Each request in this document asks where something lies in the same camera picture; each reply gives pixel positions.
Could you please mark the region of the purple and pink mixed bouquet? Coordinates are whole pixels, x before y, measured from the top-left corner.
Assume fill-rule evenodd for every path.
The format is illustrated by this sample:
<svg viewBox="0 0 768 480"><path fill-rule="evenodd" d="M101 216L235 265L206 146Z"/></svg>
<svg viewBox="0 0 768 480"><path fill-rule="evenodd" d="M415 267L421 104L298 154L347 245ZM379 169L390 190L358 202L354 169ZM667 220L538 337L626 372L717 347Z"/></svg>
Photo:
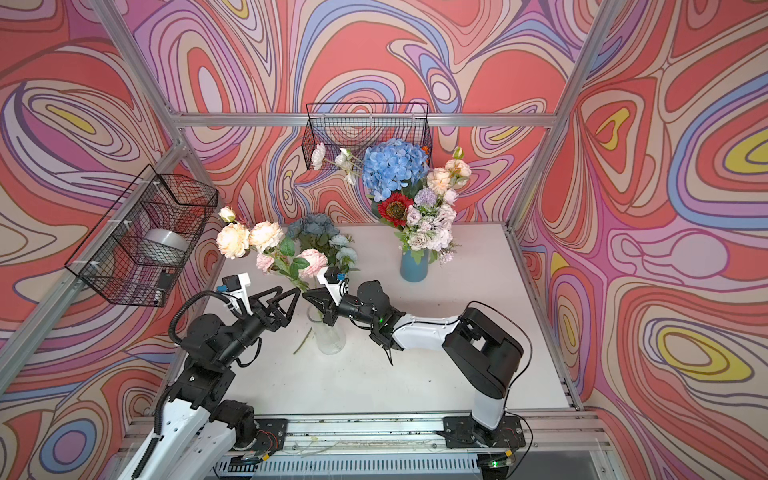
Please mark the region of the purple and pink mixed bouquet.
<svg viewBox="0 0 768 480"><path fill-rule="evenodd" d="M438 205L438 195L429 188L421 189L414 197L414 206L420 210L431 210Z"/></svg>

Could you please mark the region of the white poppy flower stem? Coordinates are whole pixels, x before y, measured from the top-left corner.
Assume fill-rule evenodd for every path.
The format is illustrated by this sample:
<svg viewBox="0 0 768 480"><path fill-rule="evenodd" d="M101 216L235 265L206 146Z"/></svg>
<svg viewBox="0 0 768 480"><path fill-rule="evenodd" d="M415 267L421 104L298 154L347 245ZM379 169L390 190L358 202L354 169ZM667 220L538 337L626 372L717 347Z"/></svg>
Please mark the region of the white poppy flower stem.
<svg viewBox="0 0 768 480"><path fill-rule="evenodd" d="M310 167L314 171L324 166L334 167L343 173L343 180L349 185L355 185L363 172L363 161L355 156L350 149L340 148L335 156L331 156L324 143L318 143L310 155Z"/></svg>

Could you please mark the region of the pink peony flower stem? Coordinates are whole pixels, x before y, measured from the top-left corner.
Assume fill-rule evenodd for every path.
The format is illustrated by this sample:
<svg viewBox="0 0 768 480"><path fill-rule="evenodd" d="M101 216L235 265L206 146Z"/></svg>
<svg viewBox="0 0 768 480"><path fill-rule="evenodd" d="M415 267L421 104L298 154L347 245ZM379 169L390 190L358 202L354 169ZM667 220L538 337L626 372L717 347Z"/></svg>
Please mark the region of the pink peony flower stem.
<svg viewBox="0 0 768 480"><path fill-rule="evenodd" d="M287 239L278 247L259 252L256 265L263 273L281 275L294 287L306 292L321 270L328 266L328 260L319 250L301 250L294 241Z"/></svg>

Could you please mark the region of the dusty blue hydrangea stem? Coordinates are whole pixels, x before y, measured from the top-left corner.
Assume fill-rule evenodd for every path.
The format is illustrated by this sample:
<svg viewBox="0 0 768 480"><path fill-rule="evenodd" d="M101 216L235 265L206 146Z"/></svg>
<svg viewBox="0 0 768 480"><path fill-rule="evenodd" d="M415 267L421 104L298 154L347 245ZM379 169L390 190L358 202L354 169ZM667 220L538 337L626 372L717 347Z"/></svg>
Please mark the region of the dusty blue hydrangea stem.
<svg viewBox="0 0 768 480"><path fill-rule="evenodd" d="M287 227L287 236L297 240L302 249L316 249L323 253L328 265L342 273L356 271L358 255L353 239L343 234L324 213L307 214Z"/></svg>

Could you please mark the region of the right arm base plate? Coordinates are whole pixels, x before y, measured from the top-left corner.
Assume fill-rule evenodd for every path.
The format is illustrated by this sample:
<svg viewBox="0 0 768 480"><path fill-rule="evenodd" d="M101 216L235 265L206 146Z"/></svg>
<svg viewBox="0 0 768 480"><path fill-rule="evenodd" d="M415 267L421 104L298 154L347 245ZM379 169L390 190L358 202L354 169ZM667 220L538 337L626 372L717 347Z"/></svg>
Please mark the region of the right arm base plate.
<svg viewBox="0 0 768 480"><path fill-rule="evenodd" d="M445 439L449 449L505 448L516 451L527 444L521 418L516 415L503 415L493 429L482 426L470 415L444 417L442 422L443 428L437 434Z"/></svg>

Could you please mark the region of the clear glass cup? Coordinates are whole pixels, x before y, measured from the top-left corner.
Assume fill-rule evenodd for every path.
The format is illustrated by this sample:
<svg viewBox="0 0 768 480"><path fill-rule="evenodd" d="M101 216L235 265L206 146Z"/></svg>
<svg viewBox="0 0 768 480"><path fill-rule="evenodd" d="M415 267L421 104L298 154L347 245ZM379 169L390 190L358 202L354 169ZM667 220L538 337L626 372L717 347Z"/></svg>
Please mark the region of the clear glass cup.
<svg viewBox="0 0 768 480"><path fill-rule="evenodd" d="M325 355L341 352L346 345L344 330L325 324L322 312L314 306L308 307L307 316L319 351Z"/></svg>

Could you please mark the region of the pink small flower bunch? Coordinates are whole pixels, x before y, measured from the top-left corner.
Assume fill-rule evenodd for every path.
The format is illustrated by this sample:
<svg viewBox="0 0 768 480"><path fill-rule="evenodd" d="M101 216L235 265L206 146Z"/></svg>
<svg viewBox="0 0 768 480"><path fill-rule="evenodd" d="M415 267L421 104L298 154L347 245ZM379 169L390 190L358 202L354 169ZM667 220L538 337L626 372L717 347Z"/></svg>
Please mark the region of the pink small flower bunch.
<svg viewBox="0 0 768 480"><path fill-rule="evenodd" d="M403 253L416 264L451 262L459 247L452 231L455 218L456 211L450 205L435 208L410 206L405 225L396 232Z"/></svg>

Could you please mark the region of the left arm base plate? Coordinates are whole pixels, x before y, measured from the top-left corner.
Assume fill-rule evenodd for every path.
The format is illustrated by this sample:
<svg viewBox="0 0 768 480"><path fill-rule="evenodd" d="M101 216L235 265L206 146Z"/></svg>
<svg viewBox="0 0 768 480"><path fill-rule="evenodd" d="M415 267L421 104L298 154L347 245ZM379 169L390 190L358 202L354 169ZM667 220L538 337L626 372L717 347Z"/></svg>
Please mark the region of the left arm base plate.
<svg viewBox="0 0 768 480"><path fill-rule="evenodd" d="M262 454L274 454L284 448L288 420L285 418L247 419L237 433L236 448Z"/></svg>

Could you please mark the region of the peach rose spray stem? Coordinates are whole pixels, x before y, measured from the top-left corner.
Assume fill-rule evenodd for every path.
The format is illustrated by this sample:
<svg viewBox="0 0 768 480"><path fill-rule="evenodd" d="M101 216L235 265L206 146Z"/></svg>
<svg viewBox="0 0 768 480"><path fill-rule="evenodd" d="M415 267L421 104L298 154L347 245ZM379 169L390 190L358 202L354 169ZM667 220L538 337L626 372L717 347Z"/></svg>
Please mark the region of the peach rose spray stem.
<svg viewBox="0 0 768 480"><path fill-rule="evenodd" d="M254 255L256 268L262 273L283 276L295 287L302 287L301 267L295 263L295 241L278 223L263 221L248 226L230 207L219 209L217 217L224 223L216 236L216 246L223 257L236 260Z"/></svg>

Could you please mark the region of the cream rose spray stem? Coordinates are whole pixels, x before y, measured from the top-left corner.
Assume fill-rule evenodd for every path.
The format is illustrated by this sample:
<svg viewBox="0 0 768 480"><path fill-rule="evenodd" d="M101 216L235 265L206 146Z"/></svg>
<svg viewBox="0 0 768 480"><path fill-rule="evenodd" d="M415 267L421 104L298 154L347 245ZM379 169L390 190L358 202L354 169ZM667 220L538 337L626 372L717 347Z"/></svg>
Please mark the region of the cream rose spray stem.
<svg viewBox="0 0 768 480"><path fill-rule="evenodd" d="M432 169L426 177L427 187L436 194L443 195L449 190L461 190L470 180L472 171L464 161L464 150L456 147L452 158L444 167Z"/></svg>

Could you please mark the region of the bright blue hydrangea stem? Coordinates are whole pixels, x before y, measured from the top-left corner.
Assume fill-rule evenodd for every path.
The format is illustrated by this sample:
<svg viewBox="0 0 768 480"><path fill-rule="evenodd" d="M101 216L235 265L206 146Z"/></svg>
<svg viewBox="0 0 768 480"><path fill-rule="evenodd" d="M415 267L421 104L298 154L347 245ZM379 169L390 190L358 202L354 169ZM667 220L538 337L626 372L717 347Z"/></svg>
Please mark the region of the bright blue hydrangea stem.
<svg viewBox="0 0 768 480"><path fill-rule="evenodd" d="M366 149L362 180L372 200L383 202L423 180L428 170L429 156L422 147L389 139Z"/></svg>

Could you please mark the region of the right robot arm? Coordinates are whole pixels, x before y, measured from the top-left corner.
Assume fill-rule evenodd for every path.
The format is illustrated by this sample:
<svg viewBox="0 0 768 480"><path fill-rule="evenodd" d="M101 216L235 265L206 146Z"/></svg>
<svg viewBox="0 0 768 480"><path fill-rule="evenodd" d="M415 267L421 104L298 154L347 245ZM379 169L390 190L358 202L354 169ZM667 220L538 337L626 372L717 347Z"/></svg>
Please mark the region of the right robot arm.
<svg viewBox="0 0 768 480"><path fill-rule="evenodd" d="M326 325L345 317L367 331L386 353L445 353L475 390L472 425L485 432L499 428L524 348L480 309L468 306L456 316L417 317L393 307L377 280L362 283L355 295L329 284L308 290L303 298L321 313Z"/></svg>

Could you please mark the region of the red gerbera flower stem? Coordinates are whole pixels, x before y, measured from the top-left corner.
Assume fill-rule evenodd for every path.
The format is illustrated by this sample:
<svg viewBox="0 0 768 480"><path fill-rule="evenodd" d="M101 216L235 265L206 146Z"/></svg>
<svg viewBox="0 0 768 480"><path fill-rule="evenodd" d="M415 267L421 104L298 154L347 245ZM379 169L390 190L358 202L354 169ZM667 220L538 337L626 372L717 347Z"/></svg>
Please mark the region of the red gerbera flower stem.
<svg viewBox="0 0 768 480"><path fill-rule="evenodd" d="M385 222L400 228L406 225L408 210L413 205L413 199L400 192L393 192L387 199L377 203L375 212Z"/></svg>

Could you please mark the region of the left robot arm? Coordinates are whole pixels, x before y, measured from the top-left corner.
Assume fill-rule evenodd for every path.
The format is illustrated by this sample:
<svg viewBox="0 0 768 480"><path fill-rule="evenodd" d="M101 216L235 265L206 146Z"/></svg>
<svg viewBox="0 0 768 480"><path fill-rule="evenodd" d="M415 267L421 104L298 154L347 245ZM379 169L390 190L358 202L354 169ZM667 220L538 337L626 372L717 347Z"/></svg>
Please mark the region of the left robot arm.
<svg viewBox="0 0 768 480"><path fill-rule="evenodd" d="M180 336L177 325L197 301L212 297L233 314L227 325L203 314ZM262 345L262 334L289 325L300 291L277 286L254 295L224 289L202 291L184 302L169 336L187 357L179 376L160 395L153 428L120 473L122 479L202 479L230 450L255 452L254 463L282 449L286 423L261 425L252 406L225 397L243 367L241 355Z"/></svg>

